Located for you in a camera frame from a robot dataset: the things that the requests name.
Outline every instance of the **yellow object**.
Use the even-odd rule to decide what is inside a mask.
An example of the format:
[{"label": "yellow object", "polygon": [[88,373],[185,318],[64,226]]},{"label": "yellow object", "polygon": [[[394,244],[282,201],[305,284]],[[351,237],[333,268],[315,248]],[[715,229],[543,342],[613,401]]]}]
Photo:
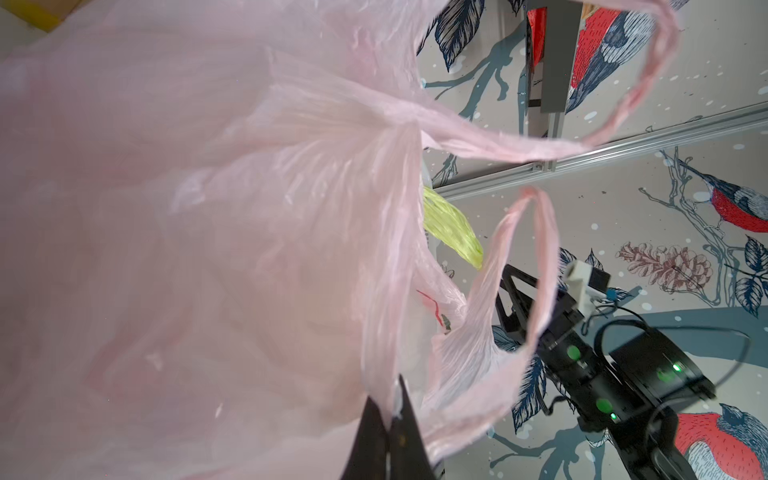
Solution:
[{"label": "yellow object", "polygon": [[56,15],[27,0],[2,0],[2,7],[42,31],[51,31],[61,23]]},{"label": "yellow object", "polygon": [[482,246],[469,226],[467,217],[427,187],[424,187],[424,228],[480,270]]}]

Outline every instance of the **crumpled plastic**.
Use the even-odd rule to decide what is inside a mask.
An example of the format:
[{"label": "crumpled plastic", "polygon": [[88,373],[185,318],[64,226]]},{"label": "crumpled plastic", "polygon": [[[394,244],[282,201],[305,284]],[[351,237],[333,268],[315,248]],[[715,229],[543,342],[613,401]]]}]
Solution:
[{"label": "crumpled plastic", "polygon": [[[466,299],[426,247],[421,151],[522,163],[608,140],[678,33],[664,0],[598,3],[657,32],[582,144],[473,127],[420,88],[443,0],[96,0],[16,51],[0,65],[3,475],[338,478],[366,396],[397,412],[399,372],[430,459],[482,435],[548,321],[554,211],[525,190]],[[531,200],[540,288],[505,353],[493,299]]]}]

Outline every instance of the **wall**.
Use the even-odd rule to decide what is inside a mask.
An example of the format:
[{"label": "wall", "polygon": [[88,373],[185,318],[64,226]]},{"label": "wall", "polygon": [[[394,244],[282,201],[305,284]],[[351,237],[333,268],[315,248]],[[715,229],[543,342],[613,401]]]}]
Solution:
[{"label": "wall", "polygon": [[[729,182],[764,195],[768,194],[766,149],[768,130],[748,131],[556,174],[536,183],[551,196],[561,246],[568,251],[564,255],[591,258],[602,266],[612,275],[611,286],[629,293],[626,306],[649,323],[728,326],[751,335],[754,347],[747,364],[719,390],[717,400],[698,402],[687,410],[709,416],[682,417],[686,422],[681,431],[688,435],[693,434],[691,421],[712,420],[687,452],[702,480],[724,478],[717,474],[720,468],[734,478],[768,477],[768,252],[762,247],[768,245],[768,233],[750,231],[766,232],[768,222],[729,206],[725,196],[710,198],[707,184],[677,159],[711,175],[707,179],[715,188],[739,190],[723,183]],[[751,205],[754,212],[762,208],[758,214],[768,218],[768,199],[756,192],[740,189],[736,195],[751,197],[752,203],[744,205]],[[516,197],[516,188],[507,188],[455,205],[487,248],[505,208]],[[513,239],[509,262],[536,274],[531,232],[529,214]],[[445,245],[438,249],[438,259],[468,294],[474,269]],[[621,331],[609,335],[607,347],[628,335]],[[742,345],[738,337],[719,333],[670,337],[712,380],[733,365]],[[550,402],[557,391],[551,383],[546,391]],[[714,420],[720,415],[723,429],[730,429],[731,435],[716,427]],[[551,418],[537,412],[524,420],[526,415],[516,409],[497,423],[488,438],[449,458],[446,478],[484,478],[491,473],[496,478],[542,480],[628,478],[613,446],[600,445],[600,435],[591,436],[599,445],[591,446],[565,404],[558,404]],[[746,446],[750,438],[754,442]],[[720,465],[713,463],[726,449],[737,453]]]},{"label": "wall", "polygon": [[[452,5],[480,5],[452,0]],[[649,98],[616,138],[642,134],[768,101],[768,2],[765,0],[670,0],[678,11],[681,43]],[[434,28],[418,56],[423,84],[468,120],[508,133],[541,134],[537,108],[525,117],[525,24],[519,0],[487,0],[475,37],[450,70],[435,42]],[[578,139],[605,121],[645,62],[653,23],[646,15],[599,8],[584,20],[576,50],[571,99],[563,137]],[[509,168],[491,161],[466,161],[427,150],[425,162],[435,186]]]}]

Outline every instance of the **pine cone illustration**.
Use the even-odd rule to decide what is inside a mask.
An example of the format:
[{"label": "pine cone illustration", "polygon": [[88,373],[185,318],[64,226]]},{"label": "pine cone illustration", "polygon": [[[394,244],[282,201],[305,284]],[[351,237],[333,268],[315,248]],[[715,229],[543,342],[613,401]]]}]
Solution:
[{"label": "pine cone illustration", "polygon": [[658,284],[665,292],[701,290],[712,277],[712,264],[707,257],[688,247],[654,249],[650,243],[633,247],[626,242],[616,257],[629,262],[627,269],[631,273],[650,277],[648,283]]}]

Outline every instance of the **bird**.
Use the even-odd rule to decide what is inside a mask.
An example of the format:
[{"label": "bird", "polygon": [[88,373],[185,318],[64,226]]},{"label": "bird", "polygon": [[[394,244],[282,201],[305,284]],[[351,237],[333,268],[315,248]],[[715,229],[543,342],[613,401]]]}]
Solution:
[{"label": "bird", "polygon": [[768,232],[768,197],[748,187],[728,183],[709,174],[702,174],[689,164],[677,163],[707,184],[710,202],[720,218],[750,232]]},{"label": "bird", "polygon": [[675,446],[702,480],[768,478],[768,429],[754,415],[721,403],[723,414],[678,414]]},{"label": "bird", "polygon": [[[675,11],[688,0],[670,0]],[[654,20],[647,13],[599,8],[579,33],[571,90],[565,113],[578,107],[603,80],[634,57],[650,40]]]}]

